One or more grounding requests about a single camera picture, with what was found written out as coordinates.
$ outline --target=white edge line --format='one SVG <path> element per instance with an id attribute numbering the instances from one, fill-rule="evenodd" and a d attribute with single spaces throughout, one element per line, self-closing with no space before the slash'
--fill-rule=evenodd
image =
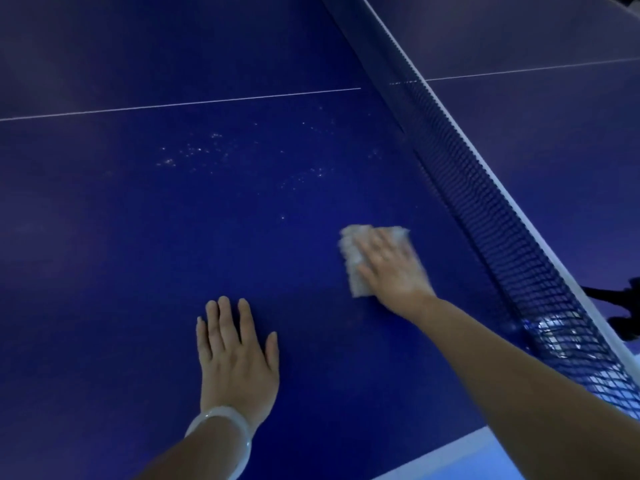
<path id="1" fill-rule="evenodd" d="M 500 72 L 484 72 L 482 74 L 452 75 L 449 77 L 435 77 L 433 79 L 425 79 L 425 81 L 433 82 L 436 80 L 466 79 L 468 77 L 484 77 L 486 75 L 517 74 L 519 72 L 534 72 L 538 70 L 550 70 L 550 69 L 571 69 L 574 67 L 599 66 L 604 64 L 616 64 L 616 63 L 622 63 L 622 62 L 635 62 L 635 61 L 640 61 L 640 57 L 627 57 L 625 59 L 612 59 L 610 61 L 581 62 L 577 64 L 565 64 L 561 66 L 533 67 L 530 69 L 503 70 Z"/>
<path id="2" fill-rule="evenodd" d="M 418 480 L 482 450 L 493 441 L 495 441 L 493 433 L 489 427 L 485 426 L 380 475 L 374 480 Z"/>
<path id="3" fill-rule="evenodd" d="M 283 98 L 288 96 L 305 96 L 310 94 L 325 94 L 325 93 L 341 93 L 345 91 L 357 91 L 361 88 L 347 88 L 347 89 L 327 89 L 325 91 L 309 91 L 306 93 L 289 93 L 289 94 L 273 94 L 269 96 L 252 96 L 247 98 L 231 98 L 231 99 L 213 99 L 210 101 L 195 101 L 195 102 L 178 102 L 173 104 L 156 104 L 152 106 L 135 106 L 135 107 L 118 107 L 115 109 L 96 109 L 94 111 L 75 111 L 75 112 L 59 112 L 57 114 L 39 114 L 37 116 L 14 116 L 12 118 L 0 118 L 0 123 L 3 121 L 18 121 L 18 120 L 37 120 L 41 118 L 56 118 L 58 116 L 78 116 L 80 114 L 96 114 L 99 112 L 117 112 L 117 111 L 135 111 L 137 109 L 155 109 L 158 107 L 175 107 L 175 106 L 190 106 L 196 104 L 213 104 L 217 102 L 232 102 L 232 101 L 249 101 L 251 99 L 269 99 L 269 98 Z"/>
<path id="4" fill-rule="evenodd" d="M 578 299 L 578 302 L 580 302 L 581 306 L 585 309 L 588 316 L 591 318 L 593 323 L 599 329 L 599 331 L 601 332 L 605 341 L 608 343 L 611 350 L 613 350 L 613 352 L 618 356 L 618 359 L 620 359 L 620 362 L 622 363 L 622 365 L 624 365 L 628 374 L 636 382 L 636 385 L 640 385 L 640 365 L 636 362 L 634 355 L 631 353 L 631 350 L 629 350 L 626 347 L 626 345 L 624 345 L 622 340 L 620 340 L 620 338 L 617 336 L 616 332 L 613 331 L 613 329 L 609 326 L 606 320 L 604 320 L 604 317 L 602 316 L 602 314 L 598 311 L 596 306 L 587 297 L 587 295 L 585 295 L 584 291 L 582 290 L 578 282 L 576 282 L 574 277 L 572 277 L 571 273 L 569 273 L 569 270 L 567 270 L 567 268 L 564 266 L 564 264 L 562 264 L 558 256 L 556 256 L 555 252 L 553 252 L 553 250 L 551 249 L 551 247 L 549 247 L 549 245 L 544 240 L 544 238 L 542 238 L 542 236 L 540 235 L 538 230 L 533 226 L 529 218 L 526 217 L 522 209 L 514 201 L 513 197 L 509 195 L 509 193 L 507 192 L 507 189 L 500 182 L 500 180 L 498 180 L 498 177 L 495 176 L 491 168 L 489 168 L 489 165 L 487 165 L 487 163 L 484 161 L 484 158 L 480 156 L 480 153 L 476 150 L 476 147 L 473 145 L 473 143 L 471 143 L 471 141 L 469 141 L 469 138 L 467 138 L 467 135 L 464 134 L 460 126 L 458 126 L 457 122 L 455 122 L 452 115 L 448 112 L 447 108 L 444 107 L 444 104 L 436 96 L 436 93 L 433 92 L 432 88 L 427 84 L 427 81 L 422 77 L 422 74 L 420 74 L 418 69 L 416 69 L 415 65 L 413 65 L 413 62 L 411 61 L 411 59 L 409 59 L 409 57 L 404 53 L 404 50 L 402 49 L 402 47 L 400 47 L 400 44 L 398 44 L 395 37 L 391 35 L 391 32 L 389 31 L 387 26 L 380 19 L 380 17 L 375 12 L 375 10 L 373 10 L 373 7 L 369 4 L 367 0 L 363 0 L 363 1 L 367 5 L 367 7 L 369 7 L 369 10 L 371 10 L 373 16 L 376 17 L 380 26 L 382 26 L 382 28 L 386 31 L 388 37 L 394 43 L 396 48 L 400 51 L 402 56 L 409 63 L 409 65 L 411 66 L 411 69 L 415 72 L 418 79 L 421 81 L 424 87 L 427 88 L 429 94 L 436 101 L 439 108 L 442 110 L 442 112 L 447 117 L 449 122 L 454 126 L 454 128 L 456 129 L 460 137 L 464 140 L 464 142 L 468 145 L 469 149 L 471 149 L 473 154 L 476 156 L 476 159 L 478 160 L 480 165 L 482 165 L 485 172 L 487 172 L 487 175 L 489 175 L 492 182 L 500 189 L 500 192 L 502 193 L 503 197 L 507 200 L 507 202 L 509 202 L 511 208 L 516 212 L 520 220 L 526 226 L 527 230 L 532 234 L 533 238 L 536 240 L 536 242 L 538 243 L 540 248 L 543 250 L 543 252 L 547 255 L 551 263 L 556 267 L 556 269 L 560 273 L 560 276 L 564 279 L 564 282 L 567 284 L 567 286 L 569 286 L 569 289 L 573 292 L 575 297 Z"/>

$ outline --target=hand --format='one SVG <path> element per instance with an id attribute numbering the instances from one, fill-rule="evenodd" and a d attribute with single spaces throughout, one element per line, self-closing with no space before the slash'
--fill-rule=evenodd
<path id="1" fill-rule="evenodd" d="M 229 298 L 207 303 L 207 322 L 198 317 L 196 335 L 202 367 L 200 411 L 231 406 L 249 424 L 252 436 L 267 419 L 280 385 L 278 336 L 267 337 L 265 353 L 255 334 L 247 300 L 238 302 L 240 336 L 231 316 Z"/>
<path id="2" fill-rule="evenodd" d="M 369 262 L 358 271 L 380 303 L 415 323 L 437 297 L 409 240 L 396 244 L 386 229 L 371 229 L 355 242 Z"/>

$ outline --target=left hand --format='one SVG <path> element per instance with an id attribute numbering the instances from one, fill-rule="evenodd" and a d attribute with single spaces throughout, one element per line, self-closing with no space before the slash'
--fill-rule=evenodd
<path id="1" fill-rule="evenodd" d="M 280 385 L 278 336 L 267 337 L 265 352 L 255 334 L 247 300 L 238 302 L 240 338 L 229 298 L 207 303 L 207 322 L 198 317 L 196 335 L 202 367 L 200 411 L 231 406 L 249 424 L 252 436 L 271 412 Z"/>

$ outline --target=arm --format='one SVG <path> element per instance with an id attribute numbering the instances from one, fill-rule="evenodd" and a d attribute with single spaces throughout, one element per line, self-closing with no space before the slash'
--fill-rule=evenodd
<path id="1" fill-rule="evenodd" d="M 229 299 L 207 303 L 207 322 L 198 317 L 196 336 L 202 368 L 200 411 L 231 406 L 253 436 L 267 419 L 278 393 L 279 354 L 275 333 L 262 353 L 249 303 L 241 299 L 240 338 Z M 229 419 L 212 417 L 180 443 L 156 458 L 137 480 L 227 480 L 246 448 L 241 430 Z"/>
<path id="2" fill-rule="evenodd" d="M 227 480 L 246 448 L 238 427 L 227 418 L 209 418 L 160 455 L 138 480 Z"/>
<path id="3" fill-rule="evenodd" d="M 360 273 L 430 338 L 528 480 L 637 478 L 640 424 L 436 297 L 411 245 L 372 231 Z"/>

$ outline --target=forearm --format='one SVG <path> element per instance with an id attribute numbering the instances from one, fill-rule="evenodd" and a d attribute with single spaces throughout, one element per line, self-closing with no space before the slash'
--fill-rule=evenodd
<path id="1" fill-rule="evenodd" d="M 227 480 L 245 448 L 242 433 L 231 420 L 212 417 L 158 457 L 137 480 Z"/>
<path id="2" fill-rule="evenodd" d="M 412 321 L 451 364 L 526 478 L 637 476 L 635 420 L 450 303 L 428 300 Z"/>

